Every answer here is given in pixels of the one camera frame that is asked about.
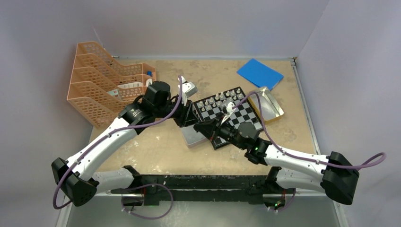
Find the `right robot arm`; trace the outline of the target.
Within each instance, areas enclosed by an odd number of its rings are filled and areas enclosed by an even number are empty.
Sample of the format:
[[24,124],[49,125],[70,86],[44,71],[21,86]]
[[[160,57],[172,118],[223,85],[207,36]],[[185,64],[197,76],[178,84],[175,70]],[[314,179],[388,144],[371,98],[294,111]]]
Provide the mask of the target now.
[[312,155],[283,147],[260,138],[259,131],[250,122],[237,128],[221,119],[212,119],[194,125],[196,132],[210,141],[221,137],[235,147],[245,150],[245,157],[254,164],[279,167],[277,175],[267,177],[270,192],[280,189],[302,188],[325,193],[341,204],[353,203],[359,171],[341,153],[329,156]]

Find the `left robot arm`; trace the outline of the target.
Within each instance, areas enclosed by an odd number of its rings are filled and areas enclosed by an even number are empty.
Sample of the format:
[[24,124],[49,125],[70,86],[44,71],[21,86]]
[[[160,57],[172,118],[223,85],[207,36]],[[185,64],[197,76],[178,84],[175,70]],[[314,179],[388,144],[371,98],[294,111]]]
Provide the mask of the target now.
[[58,192],[69,198],[67,204],[76,207],[86,204],[97,193],[107,190],[125,189],[128,193],[140,190],[141,180],[132,167],[118,171],[98,173],[96,170],[122,145],[138,136],[146,128],[174,119],[180,128],[195,124],[197,117],[193,102],[189,99],[198,89],[183,77],[179,77],[178,95],[171,96],[169,84],[155,81],[145,94],[139,95],[126,105],[113,122],[91,143],[75,155],[55,159],[52,172],[57,184],[53,195],[53,207],[57,205]]

